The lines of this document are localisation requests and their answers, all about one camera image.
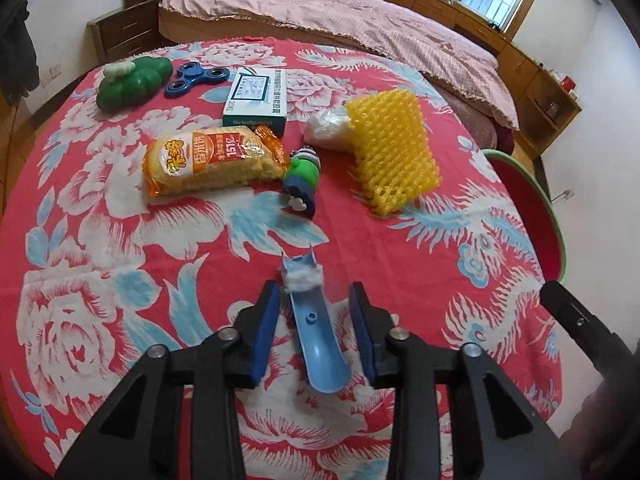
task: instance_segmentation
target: pink bedspread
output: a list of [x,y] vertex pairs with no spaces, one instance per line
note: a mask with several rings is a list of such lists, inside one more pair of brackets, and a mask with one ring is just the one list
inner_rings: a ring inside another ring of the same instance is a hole
[[162,0],[161,6],[201,20],[267,16],[283,26],[348,36],[448,84],[501,126],[518,129],[494,56],[447,27],[383,0]]

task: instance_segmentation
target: snack package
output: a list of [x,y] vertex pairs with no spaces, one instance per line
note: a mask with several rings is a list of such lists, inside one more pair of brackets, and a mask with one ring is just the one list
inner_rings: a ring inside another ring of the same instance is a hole
[[280,178],[289,155],[266,126],[253,133],[246,126],[175,133],[146,147],[142,171],[148,194],[245,185]]

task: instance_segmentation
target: nightstand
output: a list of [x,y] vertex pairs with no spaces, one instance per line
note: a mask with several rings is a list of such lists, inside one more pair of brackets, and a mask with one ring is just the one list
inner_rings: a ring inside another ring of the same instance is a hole
[[88,23],[100,64],[162,46],[162,37],[158,32],[159,2],[147,0],[132,7],[114,10]]

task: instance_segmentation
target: screw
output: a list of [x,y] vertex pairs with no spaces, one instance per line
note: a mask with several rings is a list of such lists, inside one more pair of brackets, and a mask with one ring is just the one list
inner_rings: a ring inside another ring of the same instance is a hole
[[482,355],[482,349],[476,343],[468,343],[462,349],[469,357],[480,357]]
[[146,351],[146,354],[152,359],[159,359],[166,354],[166,348],[162,345],[153,345]]
[[222,339],[222,341],[234,341],[240,337],[240,333],[232,326],[227,326],[218,332],[218,337]]
[[411,333],[401,326],[395,326],[389,330],[389,335],[397,341],[404,341],[405,339],[409,339]]

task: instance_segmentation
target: yellow foam net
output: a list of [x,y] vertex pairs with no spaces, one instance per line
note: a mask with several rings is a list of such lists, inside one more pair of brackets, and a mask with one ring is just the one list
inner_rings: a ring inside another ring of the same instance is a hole
[[379,215],[387,215],[440,185],[415,94],[389,90],[345,103],[358,178]]

